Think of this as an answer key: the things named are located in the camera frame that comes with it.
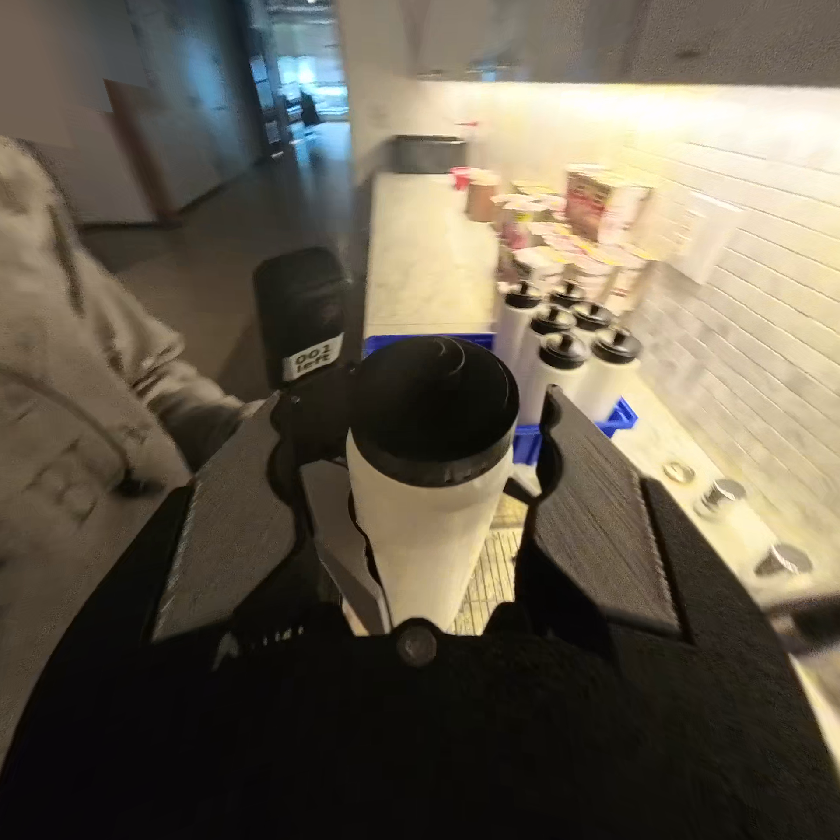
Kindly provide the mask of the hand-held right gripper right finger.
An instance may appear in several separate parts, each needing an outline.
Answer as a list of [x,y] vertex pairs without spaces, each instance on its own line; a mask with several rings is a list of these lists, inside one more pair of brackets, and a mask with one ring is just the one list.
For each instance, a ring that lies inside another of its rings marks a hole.
[[542,636],[605,636],[624,626],[679,636],[642,479],[552,385],[537,477],[515,561],[515,597]]

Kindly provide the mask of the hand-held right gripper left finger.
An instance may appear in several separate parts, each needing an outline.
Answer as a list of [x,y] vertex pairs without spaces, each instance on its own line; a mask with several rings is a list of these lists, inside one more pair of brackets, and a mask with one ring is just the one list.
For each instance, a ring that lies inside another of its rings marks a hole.
[[278,403],[267,398],[196,474],[155,643],[217,627],[267,644],[292,635],[312,602],[306,522],[276,493]]

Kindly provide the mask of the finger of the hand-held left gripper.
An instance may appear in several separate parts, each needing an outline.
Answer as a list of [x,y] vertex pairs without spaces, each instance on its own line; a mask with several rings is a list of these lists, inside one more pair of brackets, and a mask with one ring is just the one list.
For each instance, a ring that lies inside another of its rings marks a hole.
[[301,467],[318,557],[337,586],[342,609],[356,633],[384,635],[392,620],[384,591],[369,567],[367,542],[353,516],[350,474],[328,460]]

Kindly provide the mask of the blue plastic bin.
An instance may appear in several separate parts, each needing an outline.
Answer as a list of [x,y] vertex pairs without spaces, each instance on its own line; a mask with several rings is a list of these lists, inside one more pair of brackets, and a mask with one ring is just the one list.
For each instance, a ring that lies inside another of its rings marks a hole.
[[[365,359],[373,352],[390,346],[394,343],[407,339],[419,338],[420,334],[386,334],[374,335],[365,339],[362,358]],[[485,350],[491,351],[494,340],[492,332],[453,333],[440,335],[440,338],[450,338],[473,343]],[[607,420],[598,422],[595,425],[608,437],[613,438],[617,432],[633,429],[637,425],[638,416],[632,407],[623,398],[615,404],[611,415]],[[534,467],[539,460],[539,452],[542,446],[542,437],[538,425],[518,425],[513,439],[513,462],[516,465]]]

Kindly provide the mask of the white plastic squeeze bottle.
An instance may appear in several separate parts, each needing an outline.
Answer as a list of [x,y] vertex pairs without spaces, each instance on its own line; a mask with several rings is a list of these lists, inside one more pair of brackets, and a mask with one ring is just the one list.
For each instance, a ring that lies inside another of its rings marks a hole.
[[423,618],[446,632],[511,475],[512,445],[481,476],[420,487],[386,476],[362,456],[352,433],[346,438],[355,520],[371,545],[392,624]]

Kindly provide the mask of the group of white capped bottles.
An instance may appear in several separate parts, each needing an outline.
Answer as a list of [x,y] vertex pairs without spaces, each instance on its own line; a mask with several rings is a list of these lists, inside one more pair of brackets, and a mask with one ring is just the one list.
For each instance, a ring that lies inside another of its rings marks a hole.
[[582,292],[571,282],[549,291],[528,280],[497,284],[491,348],[513,373],[521,426],[539,424],[553,387],[606,424],[636,374],[640,342]]

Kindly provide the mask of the black countertop appliance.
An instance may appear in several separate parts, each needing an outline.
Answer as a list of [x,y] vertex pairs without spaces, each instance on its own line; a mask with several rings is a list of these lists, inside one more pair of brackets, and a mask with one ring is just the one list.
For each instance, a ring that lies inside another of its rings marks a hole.
[[451,135],[397,134],[391,138],[392,172],[441,175],[467,165],[469,143]]

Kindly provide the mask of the brown canister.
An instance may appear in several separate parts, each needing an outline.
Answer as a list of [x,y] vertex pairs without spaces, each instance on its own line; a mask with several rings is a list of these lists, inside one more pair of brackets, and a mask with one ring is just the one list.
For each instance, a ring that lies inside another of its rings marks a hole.
[[469,170],[465,213],[471,222],[491,224],[497,214],[495,196],[500,178],[497,174],[471,168]]

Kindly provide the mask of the stainless steel faucet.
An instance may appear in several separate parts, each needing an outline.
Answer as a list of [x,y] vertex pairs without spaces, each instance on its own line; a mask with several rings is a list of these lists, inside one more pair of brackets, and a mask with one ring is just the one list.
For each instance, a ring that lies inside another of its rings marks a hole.
[[762,608],[783,650],[816,656],[839,649],[839,590],[806,592]]

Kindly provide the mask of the stack of instant noodle cups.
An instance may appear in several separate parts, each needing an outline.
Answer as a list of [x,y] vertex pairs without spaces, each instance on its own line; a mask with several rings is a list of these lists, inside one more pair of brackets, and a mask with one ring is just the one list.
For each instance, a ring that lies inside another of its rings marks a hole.
[[655,257],[634,243],[653,196],[628,242],[598,245],[573,234],[565,221],[566,176],[563,190],[529,181],[511,185],[512,192],[495,196],[499,271],[516,269],[544,286],[569,280],[588,301],[616,302],[620,312],[632,308],[655,263]]

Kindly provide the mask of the white paper towel dispenser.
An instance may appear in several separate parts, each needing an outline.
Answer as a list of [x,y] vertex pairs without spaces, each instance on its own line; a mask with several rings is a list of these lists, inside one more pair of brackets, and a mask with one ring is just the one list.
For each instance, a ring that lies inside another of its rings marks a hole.
[[706,285],[743,215],[738,205],[691,192],[678,217],[670,265],[696,285]]

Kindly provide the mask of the red white snack bag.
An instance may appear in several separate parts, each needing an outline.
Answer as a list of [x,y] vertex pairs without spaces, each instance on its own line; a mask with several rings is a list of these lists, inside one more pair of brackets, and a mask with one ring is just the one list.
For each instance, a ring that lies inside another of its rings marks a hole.
[[564,217],[574,235],[598,245],[624,245],[643,215],[654,188],[599,165],[566,170]]

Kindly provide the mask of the grey upper cabinet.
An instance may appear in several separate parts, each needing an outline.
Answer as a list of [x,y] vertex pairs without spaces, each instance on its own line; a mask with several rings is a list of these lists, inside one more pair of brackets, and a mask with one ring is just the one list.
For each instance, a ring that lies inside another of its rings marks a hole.
[[838,1],[400,2],[420,78],[836,88]]

